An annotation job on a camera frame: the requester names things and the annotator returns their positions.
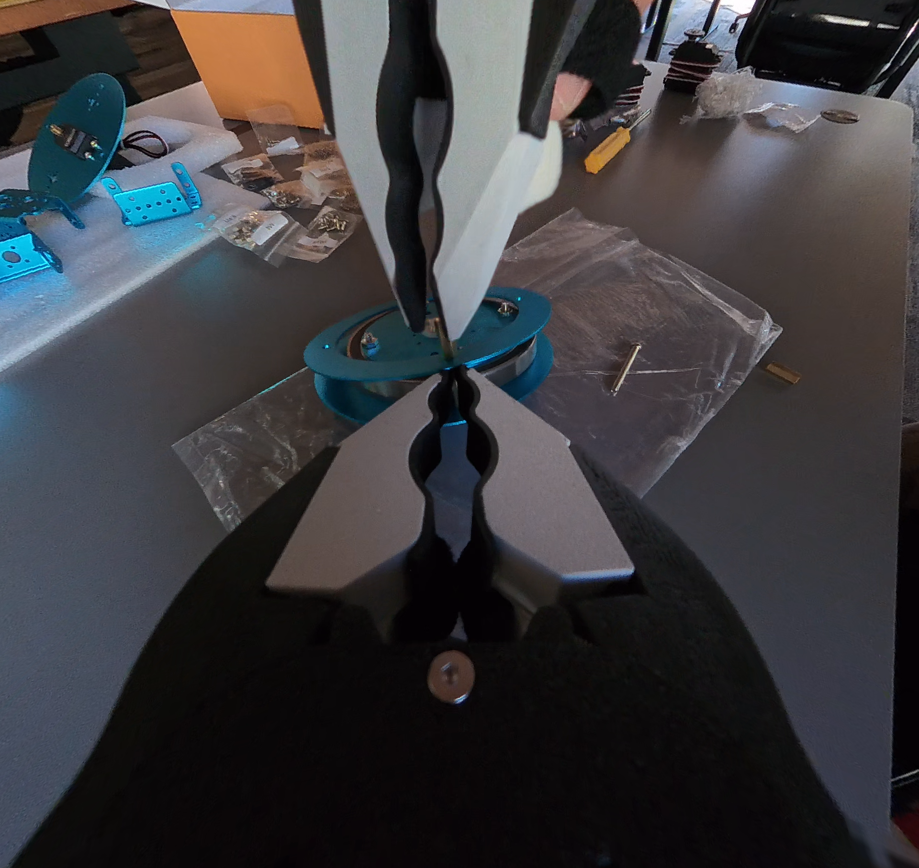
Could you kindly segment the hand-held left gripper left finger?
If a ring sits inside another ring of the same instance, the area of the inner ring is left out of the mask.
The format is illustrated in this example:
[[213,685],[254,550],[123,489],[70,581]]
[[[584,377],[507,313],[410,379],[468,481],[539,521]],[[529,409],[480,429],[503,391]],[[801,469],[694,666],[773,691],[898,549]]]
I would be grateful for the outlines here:
[[450,375],[434,374],[345,439],[267,588],[359,606],[386,638],[450,636],[455,564],[427,480],[453,406]]

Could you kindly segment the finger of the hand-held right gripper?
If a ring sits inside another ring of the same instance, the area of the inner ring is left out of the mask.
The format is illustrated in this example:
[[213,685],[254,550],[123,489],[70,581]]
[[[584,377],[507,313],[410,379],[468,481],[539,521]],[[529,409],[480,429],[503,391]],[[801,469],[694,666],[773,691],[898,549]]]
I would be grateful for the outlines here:
[[321,0],[335,135],[406,325],[426,322],[425,178],[415,106],[431,71],[427,0]]
[[520,97],[533,0],[432,0],[446,67],[449,139],[436,175],[433,280],[449,337],[461,336],[492,281],[542,156],[522,131]]

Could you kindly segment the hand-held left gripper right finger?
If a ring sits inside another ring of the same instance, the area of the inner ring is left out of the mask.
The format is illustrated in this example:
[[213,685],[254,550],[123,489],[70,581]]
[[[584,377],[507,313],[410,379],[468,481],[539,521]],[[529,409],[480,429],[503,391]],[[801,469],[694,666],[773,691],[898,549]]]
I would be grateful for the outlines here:
[[542,608],[617,590],[635,566],[566,438],[480,373],[459,369],[479,473],[459,561],[470,640],[512,640]]

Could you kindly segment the blue round turntable assembly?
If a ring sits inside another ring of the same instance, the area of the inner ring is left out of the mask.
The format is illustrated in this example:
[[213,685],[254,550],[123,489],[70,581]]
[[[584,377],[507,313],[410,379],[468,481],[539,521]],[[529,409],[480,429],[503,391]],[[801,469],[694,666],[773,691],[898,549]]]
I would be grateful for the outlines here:
[[364,424],[431,376],[464,366],[522,401],[548,377],[554,351],[546,334],[550,301],[523,288],[489,288],[465,333],[446,356],[433,300],[413,332],[397,303],[373,307],[329,327],[304,350],[320,400]]

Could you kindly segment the grey desk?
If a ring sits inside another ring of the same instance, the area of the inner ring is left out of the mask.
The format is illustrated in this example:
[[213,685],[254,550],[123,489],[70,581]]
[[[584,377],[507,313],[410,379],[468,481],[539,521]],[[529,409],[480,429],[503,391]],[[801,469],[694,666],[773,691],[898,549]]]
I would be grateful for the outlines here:
[[[662,93],[626,150],[557,194],[763,307],[767,357],[647,495],[747,622],[846,816],[889,828],[911,111],[767,82],[767,100],[856,111],[798,136],[682,124]],[[365,230],[318,265],[220,243],[2,378],[2,866],[73,782],[133,662],[225,530],[172,445],[294,373],[327,325],[390,299]]]

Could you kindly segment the black servo motor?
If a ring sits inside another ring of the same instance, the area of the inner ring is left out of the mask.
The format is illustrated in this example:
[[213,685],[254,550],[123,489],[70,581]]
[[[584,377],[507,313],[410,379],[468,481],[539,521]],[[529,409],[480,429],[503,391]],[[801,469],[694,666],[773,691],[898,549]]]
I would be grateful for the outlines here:
[[633,62],[628,72],[628,80],[625,89],[617,97],[614,104],[614,111],[617,114],[625,113],[634,109],[640,101],[644,82],[650,76],[650,71],[641,62]]
[[717,69],[724,58],[721,50],[707,41],[700,28],[684,32],[684,41],[671,51],[672,60],[662,80],[665,90],[695,95],[700,84]]

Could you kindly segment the orange and white cardboard box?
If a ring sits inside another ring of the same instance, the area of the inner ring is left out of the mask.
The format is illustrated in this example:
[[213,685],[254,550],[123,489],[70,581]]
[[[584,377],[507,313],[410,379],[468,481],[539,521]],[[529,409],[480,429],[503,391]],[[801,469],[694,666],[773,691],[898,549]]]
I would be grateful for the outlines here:
[[272,104],[322,128],[292,0],[132,0],[168,8],[218,113],[248,119]]

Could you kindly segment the pile of small hardware bags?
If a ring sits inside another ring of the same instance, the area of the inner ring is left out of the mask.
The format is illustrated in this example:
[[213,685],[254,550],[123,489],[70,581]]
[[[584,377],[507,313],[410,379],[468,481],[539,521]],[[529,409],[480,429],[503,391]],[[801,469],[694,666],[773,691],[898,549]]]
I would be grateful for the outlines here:
[[221,170],[259,203],[216,211],[213,229],[270,265],[322,262],[363,221],[338,145],[327,133],[297,126],[286,104],[250,109],[247,116],[259,152],[225,160]]

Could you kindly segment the small clear plastic wrapper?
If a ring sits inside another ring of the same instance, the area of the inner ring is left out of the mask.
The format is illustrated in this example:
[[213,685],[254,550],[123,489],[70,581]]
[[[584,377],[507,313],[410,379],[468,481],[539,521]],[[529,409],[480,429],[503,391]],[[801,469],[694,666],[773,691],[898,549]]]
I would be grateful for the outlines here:
[[742,117],[755,127],[782,130],[794,135],[808,129],[820,119],[820,112],[798,104],[769,102],[754,106]]

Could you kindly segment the clear plastic bag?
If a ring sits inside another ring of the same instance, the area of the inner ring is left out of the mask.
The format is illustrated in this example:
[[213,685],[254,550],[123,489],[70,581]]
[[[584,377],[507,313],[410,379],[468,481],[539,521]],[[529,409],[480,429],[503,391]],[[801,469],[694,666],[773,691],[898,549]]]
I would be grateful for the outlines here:
[[[573,208],[506,251],[497,279],[552,304],[552,369],[523,403],[640,497],[781,333],[747,297]],[[635,364],[612,396],[616,372],[638,342]],[[355,428],[320,400],[304,369],[173,450],[231,531]]]

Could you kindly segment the blue oval plate with servo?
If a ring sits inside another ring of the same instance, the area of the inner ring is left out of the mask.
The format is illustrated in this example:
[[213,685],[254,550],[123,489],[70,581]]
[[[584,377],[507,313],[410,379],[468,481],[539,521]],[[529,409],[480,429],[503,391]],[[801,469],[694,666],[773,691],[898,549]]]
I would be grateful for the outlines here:
[[70,204],[109,169],[126,116],[121,84],[106,73],[75,82],[41,125],[29,158],[28,187]]

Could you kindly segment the white foam sheet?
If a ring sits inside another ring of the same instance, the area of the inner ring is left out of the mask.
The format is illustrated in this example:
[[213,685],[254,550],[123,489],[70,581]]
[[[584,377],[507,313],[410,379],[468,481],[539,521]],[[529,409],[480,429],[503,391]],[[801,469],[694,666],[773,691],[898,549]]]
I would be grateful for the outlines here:
[[109,196],[87,196],[76,208],[86,224],[75,230],[59,214],[37,217],[33,226],[63,263],[1,286],[1,370],[40,352],[167,268],[216,238],[205,227],[219,208],[258,208],[259,198],[220,178],[193,179],[203,207],[188,216],[130,228]]

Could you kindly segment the wooden top table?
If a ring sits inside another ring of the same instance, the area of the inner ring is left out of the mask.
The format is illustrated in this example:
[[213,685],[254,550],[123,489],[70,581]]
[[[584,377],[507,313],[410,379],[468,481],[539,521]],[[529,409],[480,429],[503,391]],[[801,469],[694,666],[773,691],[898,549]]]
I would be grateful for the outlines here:
[[136,3],[133,0],[1,0],[1,35],[119,10]]

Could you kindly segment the blue arched metal bracket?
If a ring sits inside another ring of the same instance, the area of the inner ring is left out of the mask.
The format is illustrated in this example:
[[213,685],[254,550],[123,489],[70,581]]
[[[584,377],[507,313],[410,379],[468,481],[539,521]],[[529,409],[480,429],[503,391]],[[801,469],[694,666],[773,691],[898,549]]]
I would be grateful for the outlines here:
[[35,192],[30,189],[3,189],[1,191],[1,219],[25,225],[28,217],[39,216],[48,211],[56,211],[76,230],[86,229],[85,223],[76,215],[73,208],[58,196]]

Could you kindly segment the small blue metal bracket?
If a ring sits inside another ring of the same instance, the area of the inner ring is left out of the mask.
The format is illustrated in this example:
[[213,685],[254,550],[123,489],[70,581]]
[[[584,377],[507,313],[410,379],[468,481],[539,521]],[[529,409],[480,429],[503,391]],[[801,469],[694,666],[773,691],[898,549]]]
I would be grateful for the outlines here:
[[63,263],[31,231],[2,232],[1,283],[5,284],[45,270],[63,273]]

